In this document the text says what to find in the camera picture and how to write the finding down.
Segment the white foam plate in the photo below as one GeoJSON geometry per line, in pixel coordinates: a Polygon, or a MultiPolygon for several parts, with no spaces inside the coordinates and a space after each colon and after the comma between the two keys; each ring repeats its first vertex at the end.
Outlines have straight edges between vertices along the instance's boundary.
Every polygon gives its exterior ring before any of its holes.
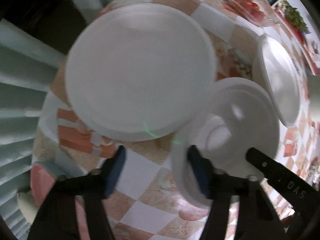
{"type": "Polygon", "coordinates": [[[185,13],[127,5],[100,16],[73,44],[67,98],[91,129],[122,141],[163,137],[206,104],[217,72],[213,44],[185,13]]]}

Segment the checkered patterned tablecloth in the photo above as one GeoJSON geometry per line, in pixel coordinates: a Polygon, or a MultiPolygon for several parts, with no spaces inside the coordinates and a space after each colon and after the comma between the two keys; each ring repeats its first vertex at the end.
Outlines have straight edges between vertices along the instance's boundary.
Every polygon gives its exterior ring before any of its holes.
{"type": "MultiPolygon", "coordinates": [[[[276,160],[306,178],[319,142],[319,125],[310,115],[302,52],[287,25],[259,29],[223,0],[113,0],[100,14],[135,3],[166,5],[199,21],[215,46],[219,79],[249,77],[241,61],[244,56],[253,58],[257,37],[263,33],[274,37],[291,53],[298,62],[302,112],[295,126],[281,126],[276,160]]],[[[45,161],[68,176],[77,177],[99,167],[115,145],[89,131],[73,113],[64,73],[61,67],[45,99],[32,162],[34,165],[45,161]]],[[[207,212],[188,204],[177,191],[171,172],[170,143],[170,135],[125,143],[126,164],[114,194],[104,202],[117,239],[200,237],[207,212]]]]}

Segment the green potted plant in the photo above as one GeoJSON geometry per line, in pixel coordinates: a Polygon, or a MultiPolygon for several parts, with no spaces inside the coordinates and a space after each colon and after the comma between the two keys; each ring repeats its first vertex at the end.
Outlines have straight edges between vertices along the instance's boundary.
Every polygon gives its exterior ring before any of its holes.
{"type": "Polygon", "coordinates": [[[309,34],[310,31],[308,26],[304,22],[298,9],[293,7],[287,0],[281,0],[281,3],[284,6],[285,19],[289,22],[289,24],[297,31],[300,31],[304,34],[309,34]]]}

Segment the teal window curtain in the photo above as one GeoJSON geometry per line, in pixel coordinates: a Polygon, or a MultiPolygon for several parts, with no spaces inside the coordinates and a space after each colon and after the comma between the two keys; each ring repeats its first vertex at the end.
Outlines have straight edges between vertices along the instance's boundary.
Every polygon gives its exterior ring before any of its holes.
{"type": "Polygon", "coordinates": [[[1,0],[1,239],[28,237],[17,194],[31,194],[43,103],[67,50],[112,1],[1,0]]]}

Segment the glass bowl of tomatoes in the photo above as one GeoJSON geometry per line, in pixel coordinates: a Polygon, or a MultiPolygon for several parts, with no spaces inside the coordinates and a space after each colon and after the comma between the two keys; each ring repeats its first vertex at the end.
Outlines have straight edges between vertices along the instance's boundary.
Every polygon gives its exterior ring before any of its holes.
{"type": "Polygon", "coordinates": [[[245,19],[258,27],[271,27],[278,23],[267,0],[227,0],[245,19]]]}

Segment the pink square plate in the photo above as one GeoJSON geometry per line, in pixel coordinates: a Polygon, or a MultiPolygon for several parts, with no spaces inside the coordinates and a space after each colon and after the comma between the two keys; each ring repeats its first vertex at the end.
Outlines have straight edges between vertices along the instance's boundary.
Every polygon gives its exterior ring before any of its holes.
{"type": "MultiPolygon", "coordinates": [[[[68,175],[58,167],[47,162],[37,162],[31,169],[30,187],[37,207],[40,207],[59,176],[68,175]]],[[[75,198],[76,216],[80,239],[89,239],[86,215],[82,201],[75,198]]]]}

